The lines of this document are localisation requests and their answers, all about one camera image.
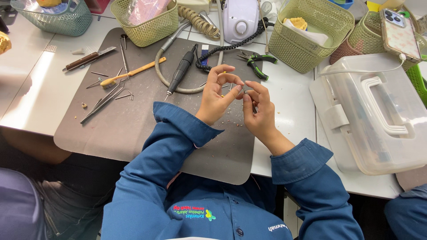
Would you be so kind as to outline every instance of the phone case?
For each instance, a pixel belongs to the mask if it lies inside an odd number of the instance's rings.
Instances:
[[[384,17],[381,18],[384,48],[396,55],[404,53],[407,59],[411,61],[421,61],[411,21],[407,18],[402,18],[406,26],[400,27],[390,23]]]

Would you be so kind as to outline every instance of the shirt cuff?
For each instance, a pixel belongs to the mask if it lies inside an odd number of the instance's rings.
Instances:
[[[213,129],[186,110],[166,102],[154,102],[153,114],[157,123],[172,123],[196,148],[202,147],[224,131]]]
[[[270,156],[273,184],[288,184],[317,172],[333,153],[308,139],[280,156]]]

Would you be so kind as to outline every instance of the white countertop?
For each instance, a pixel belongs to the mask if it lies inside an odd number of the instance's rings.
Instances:
[[[63,73],[65,65],[81,58],[71,51],[85,48],[86,54],[99,49],[106,34],[115,27],[120,27],[109,7],[105,13],[93,16],[88,30],[79,37],[43,32],[33,26],[22,15],[18,15],[15,24],[9,26],[12,49],[0,56],[0,120],[1,126],[25,131],[54,135],[68,106],[74,97],[88,67],[82,70]],[[209,17],[218,24],[216,9]],[[267,30],[269,36],[272,28]],[[186,28],[180,38],[219,45],[192,27]],[[254,43],[241,49],[264,53],[265,35],[258,36]],[[263,63],[263,72],[270,76],[262,84],[271,95],[276,106],[276,127],[293,143],[304,138],[330,148],[309,91],[315,70],[301,74],[282,61],[277,64]],[[257,139],[251,173],[271,176],[270,152]],[[348,192],[395,198],[402,192],[395,176],[366,176],[362,173],[348,174],[341,172],[332,157],[330,166],[341,178]]]

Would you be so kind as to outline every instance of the shirt button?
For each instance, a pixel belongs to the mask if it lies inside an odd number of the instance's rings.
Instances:
[[[243,230],[242,229],[238,228],[238,229],[236,229],[236,232],[239,236],[243,237]]]

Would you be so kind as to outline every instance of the white cone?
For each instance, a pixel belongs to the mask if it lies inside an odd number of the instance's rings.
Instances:
[[[84,54],[85,53],[85,49],[84,48],[80,48],[75,50],[74,52],[72,52],[72,54]]]

